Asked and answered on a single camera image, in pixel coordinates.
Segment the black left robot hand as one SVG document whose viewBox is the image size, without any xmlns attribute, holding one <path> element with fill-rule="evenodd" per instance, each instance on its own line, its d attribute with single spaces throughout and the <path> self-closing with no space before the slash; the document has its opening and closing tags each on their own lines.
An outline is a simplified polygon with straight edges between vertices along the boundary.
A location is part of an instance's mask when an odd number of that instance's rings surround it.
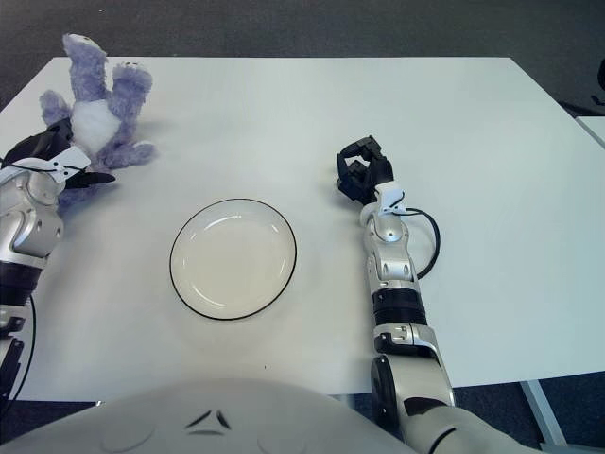
<svg viewBox="0 0 605 454">
<path fill-rule="evenodd" d="M 113 175 L 88 171 L 83 163 L 86 154 L 78 149 L 78 163 L 64 162 L 61 155 L 72 146 L 72 125 L 69 118 L 59 120 L 45 131 L 32 135 L 16 144 L 1 159 L 1 170 L 31 171 L 50 176 L 56 183 L 65 183 L 66 189 L 88 189 L 97 184 L 112 183 Z"/>
</svg>

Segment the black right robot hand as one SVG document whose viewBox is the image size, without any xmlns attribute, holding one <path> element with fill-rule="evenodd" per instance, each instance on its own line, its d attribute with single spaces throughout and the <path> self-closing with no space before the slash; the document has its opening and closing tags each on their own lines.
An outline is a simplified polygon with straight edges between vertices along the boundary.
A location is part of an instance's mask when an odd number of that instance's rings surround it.
<svg viewBox="0 0 605 454">
<path fill-rule="evenodd" d="M 377 201 L 374 189 L 394 180 L 390 161 L 371 136 L 361 138 L 337 154 L 337 189 L 352 201 Z"/>
</svg>

